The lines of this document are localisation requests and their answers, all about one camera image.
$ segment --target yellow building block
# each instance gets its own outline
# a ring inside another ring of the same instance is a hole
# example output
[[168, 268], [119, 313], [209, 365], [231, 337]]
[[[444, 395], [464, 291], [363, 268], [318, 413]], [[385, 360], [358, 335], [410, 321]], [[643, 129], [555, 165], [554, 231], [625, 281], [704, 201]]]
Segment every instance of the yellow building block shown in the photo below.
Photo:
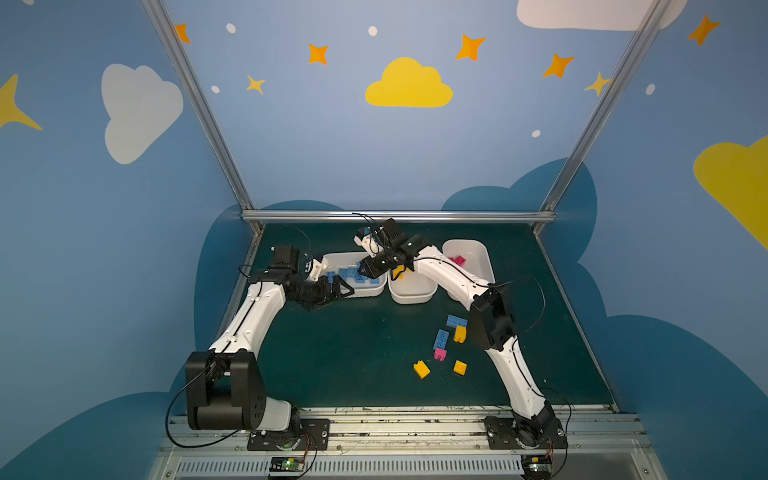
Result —
[[423, 379], [424, 377], [429, 375], [429, 367], [422, 360], [419, 360], [418, 362], [414, 363], [413, 369], [416, 371], [416, 374], [419, 376], [420, 379]]
[[459, 375], [464, 375], [465, 373], [467, 373], [467, 364], [456, 360], [456, 364], [453, 366], [453, 371], [458, 373]]
[[464, 340], [467, 339], [467, 327], [457, 325], [456, 326], [456, 333], [453, 334], [453, 341], [464, 343]]

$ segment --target blue building block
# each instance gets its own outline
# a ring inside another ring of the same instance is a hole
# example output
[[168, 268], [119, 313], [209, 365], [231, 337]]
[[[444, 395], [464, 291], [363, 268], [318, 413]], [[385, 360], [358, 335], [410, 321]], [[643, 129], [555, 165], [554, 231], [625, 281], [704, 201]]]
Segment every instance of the blue building block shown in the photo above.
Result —
[[448, 343], [448, 332], [445, 330], [437, 331], [437, 339], [435, 340], [435, 346], [432, 349], [445, 349], [445, 344]]
[[467, 321], [463, 318], [458, 318], [454, 315], [448, 315], [448, 322], [445, 322], [447, 326], [452, 326], [453, 328], [456, 328], [456, 326], [461, 325], [466, 328]]

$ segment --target plastic container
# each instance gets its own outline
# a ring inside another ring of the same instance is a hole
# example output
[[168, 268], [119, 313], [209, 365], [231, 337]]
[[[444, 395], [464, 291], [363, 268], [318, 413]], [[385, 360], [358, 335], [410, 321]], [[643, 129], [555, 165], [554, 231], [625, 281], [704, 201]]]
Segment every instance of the plastic container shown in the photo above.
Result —
[[[446, 257], [461, 255], [466, 260], [462, 265], [464, 270], [490, 283], [496, 281], [491, 266], [491, 257], [482, 242], [477, 240], [448, 240], [442, 245], [442, 254]], [[449, 296], [458, 302], [458, 299], [450, 293]]]
[[[367, 252], [344, 252], [344, 253], [327, 253], [323, 256], [323, 262], [328, 261], [328, 266], [320, 272], [320, 275], [325, 275], [328, 272], [333, 272], [339, 275], [340, 270], [344, 269], [357, 269], [357, 263], [368, 256]], [[344, 280], [355, 289], [355, 293], [349, 298], [360, 298], [361, 296], [377, 296], [384, 291], [387, 284], [387, 275], [384, 273], [377, 279], [370, 279], [365, 276], [348, 276]], [[341, 292], [346, 293], [348, 290], [341, 287]]]
[[402, 305], [428, 302], [437, 291], [437, 282], [408, 269], [394, 282], [387, 273], [387, 280], [392, 299]]

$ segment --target painted star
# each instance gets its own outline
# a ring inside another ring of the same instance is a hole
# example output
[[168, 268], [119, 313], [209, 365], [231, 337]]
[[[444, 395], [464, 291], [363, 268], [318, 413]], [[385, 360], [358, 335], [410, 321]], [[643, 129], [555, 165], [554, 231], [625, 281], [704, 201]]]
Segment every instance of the painted star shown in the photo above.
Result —
[[185, 42], [185, 43], [192, 43], [190, 41], [190, 38], [187, 37], [187, 24], [182, 23], [181, 25], [174, 25], [176, 27], [176, 33], [179, 34], [179, 40]]
[[326, 63], [326, 50], [328, 47], [316, 47], [310, 43], [310, 63], [319, 61], [323, 65], [328, 65]]
[[558, 77], [563, 78], [565, 67], [567, 67], [568, 64], [571, 63], [571, 60], [574, 58], [576, 57], [560, 58], [555, 55], [552, 57], [552, 65], [547, 69], [546, 72], [544, 72], [542, 77], [546, 77], [547, 75], [557, 75]]
[[604, 87], [604, 86], [605, 86], [605, 85], [606, 85], [606, 84], [607, 84], [609, 81], [611, 81], [611, 79], [610, 79], [610, 78], [603, 78], [603, 75], [602, 75], [600, 72], [598, 72], [598, 79], [597, 79], [597, 80], [595, 80], [595, 81], [594, 81], [594, 83], [593, 83], [592, 85], [590, 85], [590, 86], [586, 87], [586, 88], [584, 89], [584, 91], [587, 91], [587, 90], [594, 90], [594, 91], [595, 91], [595, 92], [598, 94], [598, 97], [599, 97], [599, 96], [600, 96], [600, 93], [603, 91], [603, 87]]
[[699, 46], [701, 46], [701, 44], [704, 43], [704, 39], [707, 37], [707, 35], [709, 35], [711, 31], [717, 28], [718, 25], [719, 23], [710, 22], [709, 15], [705, 15], [699, 26], [696, 27], [696, 30], [694, 30], [694, 33], [688, 35], [687, 40], [695, 40], [699, 42]]
[[260, 94], [264, 95], [264, 92], [261, 91], [261, 84], [264, 83], [264, 80], [255, 81], [250, 75], [248, 75], [248, 80], [250, 80], [250, 85], [246, 90], [258, 90]]
[[462, 50], [456, 55], [456, 60], [459, 60], [461, 58], [471, 58], [474, 61], [478, 60], [478, 48], [480, 48], [480, 44], [485, 41], [484, 38], [478, 38], [477, 40], [472, 40], [470, 37], [463, 35], [464, 37], [464, 45], [462, 46]]
[[16, 85], [18, 84], [18, 75], [12, 75], [5, 85], [0, 87], [0, 127], [3, 125], [17, 121], [20, 124], [24, 124], [28, 127], [42, 130], [40, 125], [36, 124], [34, 120], [27, 116], [23, 111], [19, 110], [16, 106]]

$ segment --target green table surface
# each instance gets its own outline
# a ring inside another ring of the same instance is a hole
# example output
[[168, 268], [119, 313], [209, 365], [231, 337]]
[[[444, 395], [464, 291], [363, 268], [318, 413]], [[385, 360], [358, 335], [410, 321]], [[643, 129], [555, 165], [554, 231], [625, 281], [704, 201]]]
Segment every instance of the green table surface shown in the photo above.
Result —
[[[355, 223], [294, 225], [311, 240], [312, 254], [355, 252]], [[292, 244], [307, 249], [293, 228], [268, 224], [255, 266], [272, 260], [270, 247]], [[488, 249], [497, 282], [510, 287], [513, 318], [525, 361], [553, 404], [610, 404], [611, 395], [592, 362], [533, 233], [525, 224], [404, 223], [407, 234], [420, 233], [442, 247], [454, 238], [474, 239]], [[533, 280], [541, 284], [546, 308]], [[468, 318], [445, 290], [427, 303], [399, 305], [389, 290], [376, 297], [339, 300], [313, 312], [288, 302], [277, 314], [259, 352], [267, 394], [298, 406], [468, 406], [508, 405], [509, 397], [488, 354], [453, 341], [449, 314]], [[438, 329], [450, 332], [444, 362], [433, 358]], [[413, 364], [423, 360], [431, 372], [420, 379]], [[466, 363], [465, 376], [454, 362]]]

